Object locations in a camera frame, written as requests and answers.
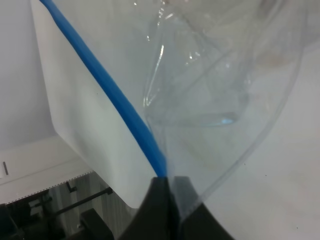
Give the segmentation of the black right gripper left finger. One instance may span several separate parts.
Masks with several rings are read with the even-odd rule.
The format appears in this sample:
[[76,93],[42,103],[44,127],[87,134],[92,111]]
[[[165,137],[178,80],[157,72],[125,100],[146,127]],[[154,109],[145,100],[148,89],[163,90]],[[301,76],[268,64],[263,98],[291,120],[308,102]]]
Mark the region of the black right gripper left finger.
[[166,177],[154,177],[120,240],[176,240],[180,217]]

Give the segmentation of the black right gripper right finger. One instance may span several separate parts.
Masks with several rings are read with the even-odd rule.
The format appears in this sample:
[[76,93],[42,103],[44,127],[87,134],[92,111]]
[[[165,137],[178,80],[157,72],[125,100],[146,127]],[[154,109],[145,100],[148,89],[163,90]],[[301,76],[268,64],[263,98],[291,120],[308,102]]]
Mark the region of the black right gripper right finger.
[[197,200],[190,179],[176,176],[172,184],[173,240],[232,240],[233,237],[214,218],[203,202],[183,217],[189,204]]

